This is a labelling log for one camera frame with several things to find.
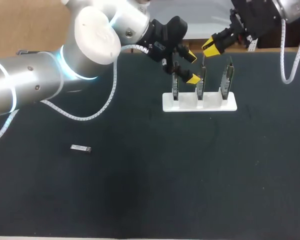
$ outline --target black table surface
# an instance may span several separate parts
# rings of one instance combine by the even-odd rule
[[[236,112],[163,112],[171,77],[141,54],[119,58],[113,102],[91,122],[21,109],[0,140],[0,236],[300,239],[300,66],[284,85],[279,54],[231,56]],[[207,59],[207,91],[226,57]],[[89,116],[111,86],[109,70],[53,102]]]

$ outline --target silver robot arm segment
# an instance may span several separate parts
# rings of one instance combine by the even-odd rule
[[[272,0],[280,16],[287,23],[300,18],[300,0]]]
[[[80,91],[137,43],[149,26],[139,4],[123,0],[62,0],[71,11],[65,44],[55,52],[0,59],[0,115]]]

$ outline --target small metal component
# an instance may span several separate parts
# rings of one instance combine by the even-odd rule
[[[91,147],[89,147],[89,146],[79,146],[79,145],[72,145],[70,147],[70,149],[85,152],[85,153],[88,153],[88,154],[90,154],[91,150],[92,150]]]
[[[207,68],[206,66],[201,66],[201,73],[200,73],[201,80],[196,84],[196,94],[199,101],[202,101],[204,99],[206,76],[207,76]]]
[[[126,31],[125,35],[126,35],[127,38],[132,38],[132,36],[134,34],[132,33],[132,31],[128,30],[128,31]]]
[[[172,74],[172,95],[174,101],[179,101],[179,80],[175,73]]]
[[[232,62],[232,58],[229,57],[227,60],[227,65],[225,66],[222,80],[221,80],[221,95],[223,100],[228,100],[229,92],[230,92],[230,87],[232,84],[232,80],[234,78],[235,74],[235,67]]]

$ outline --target wooden floor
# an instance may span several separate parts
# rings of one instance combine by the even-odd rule
[[[60,0],[0,0],[0,58],[14,56],[19,49],[58,49],[69,20]]]

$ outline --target glowing blue ring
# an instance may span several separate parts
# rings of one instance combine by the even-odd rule
[[[7,70],[4,68],[4,66],[1,65],[1,63],[0,63],[0,70],[3,72],[3,74],[5,76],[5,80],[7,81],[9,88],[11,90],[11,93],[12,93],[12,108],[10,110],[10,113],[12,113],[16,110],[16,107],[17,107],[16,87],[12,84],[12,82],[10,82],[10,80],[11,80],[10,75],[7,72]]]
[[[69,73],[71,73],[72,75],[76,76],[77,78],[79,79],[83,79],[83,80],[94,80],[96,78],[98,78],[97,76],[96,77],[85,77],[85,76],[81,76],[79,74],[77,74],[75,71],[73,71],[71,69],[71,67],[69,67],[69,65],[67,64],[66,60],[65,60],[65,57],[64,57],[64,46],[61,47],[60,49],[60,57],[61,57],[61,61],[62,61],[62,68],[65,68],[65,70]]]

